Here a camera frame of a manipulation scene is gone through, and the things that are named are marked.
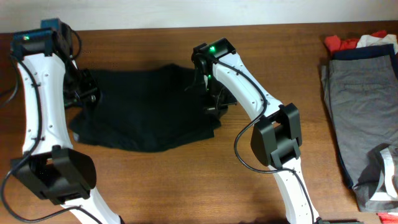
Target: cable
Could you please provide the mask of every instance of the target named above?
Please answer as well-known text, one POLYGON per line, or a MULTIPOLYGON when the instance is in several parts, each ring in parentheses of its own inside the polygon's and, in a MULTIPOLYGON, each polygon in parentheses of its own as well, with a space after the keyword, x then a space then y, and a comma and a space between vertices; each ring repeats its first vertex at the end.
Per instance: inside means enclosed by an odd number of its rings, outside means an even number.
POLYGON ((79 34, 77 34, 77 32, 76 31, 74 31, 73 29, 70 29, 73 33, 74 33, 74 35, 76 36, 76 38, 77 38, 77 41, 79 42, 79 50, 77 51, 77 53, 76 53, 76 55, 75 56, 73 56, 73 57, 71 57, 70 59, 71 60, 76 60, 78 57, 79 57, 79 55, 80 55, 80 52, 81 52, 81 46, 82 46, 82 41, 81 41, 81 39, 80 39, 80 36, 79 36, 79 34))
POLYGON ((307 199, 308 206, 310 207, 310 211, 311 211, 311 217, 312 217, 311 222, 314 224, 314 223, 315 223, 315 222, 314 222, 315 217, 314 217, 314 214, 313 214, 312 204, 311 204, 311 201, 310 201, 310 197, 308 196, 308 193, 307 193, 307 191, 305 190, 304 184, 303 184, 303 182, 301 181, 299 175, 296 173, 295 170, 289 169, 289 168, 281 168, 281 169, 276 169, 276 170, 260 170, 260 169, 256 169, 256 168, 254 168, 254 167, 251 167, 251 166, 250 166, 249 164, 247 164, 246 162, 244 162, 243 159, 242 159, 242 157, 239 155, 239 152, 238 152, 238 141, 239 141, 239 139, 241 138, 241 136, 242 136, 251 126, 253 126, 257 121, 260 120, 260 118, 264 115, 264 113, 265 113, 266 110, 267 110, 267 100, 266 100, 266 96, 264 96, 263 92, 262 92, 261 89, 254 83, 254 81, 251 80, 251 78, 249 78, 249 77, 248 77, 246 74, 244 74, 242 71, 240 71, 240 70, 238 70, 238 69, 236 69, 236 68, 234 68, 234 67, 232 67, 232 66, 230 66, 230 65, 228 65, 228 64, 226 64, 226 63, 224 63, 224 62, 220 62, 220 61, 219 61, 217 58, 215 58, 215 57, 209 57, 209 56, 207 56, 207 55, 205 55, 205 54, 201 54, 201 53, 199 53, 199 54, 197 54, 197 55, 198 55, 198 56, 201 56, 201 57, 205 57, 205 58, 211 60, 211 61, 214 62, 214 63, 219 63, 220 65, 222 65, 222 66, 224 66, 224 67, 226 67, 226 68, 231 69, 232 71, 236 72, 237 74, 242 75, 242 76, 243 76, 247 81, 249 81, 250 84, 251 84, 252 86, 254 86, 254 87, 256 88, 256 90, 260 93, 262 99, 264 100, 264 101, 263 101, 263 102, 264 102, 264 105, 263 105, 264 107, 263 107, 261 113, 259 114, 259 116, 257 116, 256 118, 254 118, 254 119, 253 119, 248 125, 246 125, 246 127, 244 127, 244 128, 242 129, 242 131, 239 132, 239 134, 236 136, 235 142, 234 142, 234 151, 235 151, 235 155, 236 155, 236 157, 239 159, 239 161, 240 161, 246 168, 248 168, 249 170, 254 171, 254 172, 258 172, 258 173, 261 173, 261 174, 275 174, 275 173, 282 172, 282 171, 288 171, 288 172, 293 173, 293 175, 297 178, 298 183, 300 184, 300 186, 301 186, 301 188, 302 188, 302 190, 303 190, 303 192, 304 192, 305 198, 307 199))
POLYGON ((195 85, 195 83, 197 82, 197 75, 198 75, 198 70, 195 69, 195 72, 194 72, 194 74, 193 74, 193 81, 192 81, 192 84, 189 85, 189 86, 187 86, 187 87, 184 89, 184 91, 187 91, 187 90, 191 89, 191 88, 195 85))
MULTIPOLYGON (((11 61, 12 67, 14 68, 15 73, 16 73, 14 91, 12 92, 11 96, 0 105, 0 108, 5 107, 12 99, 14 99, 19 90, 19 77, 18 77, 17 67, 15 66, 14 62, 11 60, 11 57, 10 57, 10 61, 11 61)), ((5 94, 8 94, 11 90, 12 90, 12 88, 2 92, 0 94, 0 96, 4 96, 5 94)))
POLYGON ((38 127, 37 127, 37 137, 35 138, 35 142, 32 146, 32 148, 24 154, 24 157, 22 158, 22 160, 13 168, 11 168, 11 170, 7 173, 7 175, 5 176, 2 184, 1 184, 1 202, 4 205, 4 208, 10 213, 10 215, 12 215, 15 219, 21 221, 21 222, 25 222, 25 223, 37 223, 37 222, 41 222, 43 220, 55 217, 57 215, 60 215, 64 212, 70 211, 70 210, 79 210, 81 212, 83 212, 84 214, 88 215, 90 218, 92 218, 94 221, 96 221, 99 224, 102 224, 96 217, 94 217, 92 214, 90 214, 89 212, 87 212, 86 210, 82 209, 80 206, 74 206, 74 207, 70 207, 70 208, 64 208, 62 210, 59 210, 57 212, 54 212, 50 215, 47 215, 45 217, 42 218, 36 218, 33 220, 28 220, 26 218, 23 218, 21 216, 19 216, 16 212, 14 212, 11 207, 9 206, 7 200, 6 200, 6 196, 5 196, 5 189, 6 189, 6 184, 7 184, 7 180, 10 178, 10 176, 12 174, 14 174, 15 172, 17 172, 22 166, 24 166, 28 161, 30 156, 32 155, 32 153, 36 150, 37 146, 39 145, 41 138, 42 138, 42 120, 43 120, 43 115, 42 115, 42 107, 41 107, 41 101, 40 101, 40 94, 39 94, 39 86, 36 83, 32 73, 30 72, 30 70, 26 67, 26 65, 19 60, 17 57, 10 55, 10 57, 14 58, 21 66, 22 68, 24 68, 24 70, 26 71, 26 73, 28 74, 30 80, 32 81, 32 87, 35 90, 35 95, 36 95, 36 103, 37 103, 37 114, 38 114, 38 127))
POLYGON ((221 88, 220 93, 219 93, 218 96, 217 96, 216 110, 218 110, 218 102, 219 102, 219 100, 220 100, 220 96, 221 96, 222 92, 224 91, 224 89, 225 89, 225 86, 223 86, 223 87, 221 88))

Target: white wall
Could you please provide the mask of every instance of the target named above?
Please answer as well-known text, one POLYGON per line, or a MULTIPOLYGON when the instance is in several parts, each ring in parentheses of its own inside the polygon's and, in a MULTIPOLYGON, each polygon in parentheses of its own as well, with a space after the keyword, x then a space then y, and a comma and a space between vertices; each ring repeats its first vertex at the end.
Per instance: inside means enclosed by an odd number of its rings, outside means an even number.
POLYGON ((0 32, 59 17, 76 30, 398 19, 398 0, 0 0, 0 32))

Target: black garment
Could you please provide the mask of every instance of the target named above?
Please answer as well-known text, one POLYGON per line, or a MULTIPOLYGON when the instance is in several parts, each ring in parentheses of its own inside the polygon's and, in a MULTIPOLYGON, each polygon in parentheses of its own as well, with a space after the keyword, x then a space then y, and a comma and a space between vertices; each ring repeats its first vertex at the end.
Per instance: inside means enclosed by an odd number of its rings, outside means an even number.
POLYGON ((168 65, 149 72, 91 74, 102 94, 95 108, 83 109, 70 123, 79 142, 159 152, 212 138, 213 128, 221 125, 203 110, 204 84, 185 91, 193 83, 191 69, 168 65))
POLYGON ((377 58, 389 55, 391 66, 398 78, 398 61, 394 52, 394 44, 360 47, 357 49, 342 50, 333 54, 333 60, 359 60, 368 58, 377 58))

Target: stack of clothes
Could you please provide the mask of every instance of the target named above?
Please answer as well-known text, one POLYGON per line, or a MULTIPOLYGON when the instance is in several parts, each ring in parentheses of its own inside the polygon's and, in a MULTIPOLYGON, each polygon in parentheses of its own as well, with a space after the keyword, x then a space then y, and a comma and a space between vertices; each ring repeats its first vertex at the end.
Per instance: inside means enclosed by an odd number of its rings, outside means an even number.
POLYGON ((397 37, 382 30, 325 44, 332 60, 322 66, 324 100, 345 182, 362 212, 398 212, 397 37))

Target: black bracket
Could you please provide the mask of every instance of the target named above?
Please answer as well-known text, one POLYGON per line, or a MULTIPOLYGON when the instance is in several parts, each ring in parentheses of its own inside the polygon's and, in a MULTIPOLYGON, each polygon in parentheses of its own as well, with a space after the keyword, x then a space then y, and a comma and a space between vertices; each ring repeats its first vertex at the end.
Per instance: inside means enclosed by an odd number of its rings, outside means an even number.
MULTIPOLYGON (((20 159, 11 160, 11 167, 20 159)), ((54 205, 76 198, 88 199, 96 185, 93 160, 72 149, 53 146, 48 153, 33 155, 15 174, 39 199, 49 199, 54 205)))
POLYGON ((341 221, 341 222, 327 222, 323 221, 321 218, 317 218, 317 222, 315 224, 364 224, 363 222, 358 222, 356 220, 353 221, 341 221))
POLYGON ((292 158, 298 159, 302 144, 299 110, 293 103, 279 108, 270 117, 260 118, 251 138, 251 148, 261 164, 276 169, 292 158))
POLYGON ((83 104, 95 106, 99 100, 101 93, 91 74, 77 69, 70 59, 73 53, 72 30, 60 19, 42 20, 40 29, 16 32, 11 52, 19 60, 40 53, 46 57, 53 54, 60 57, 65 64, 63 101, 66 109, 83 104))
POLYGON ((235 53, 236 49, 225 38, 211 44, 203 43, 193 48, 191 60, 195 64, 195 75, 197 76, 195 80, 203 82, 203 76, 207 79, 206 95, 202 102, 206 114, 220 118, 227 112, 229 105, 237 104, 232 93, 213 77, 214 62, 207 58, 219 59, 227 54, 235 53))

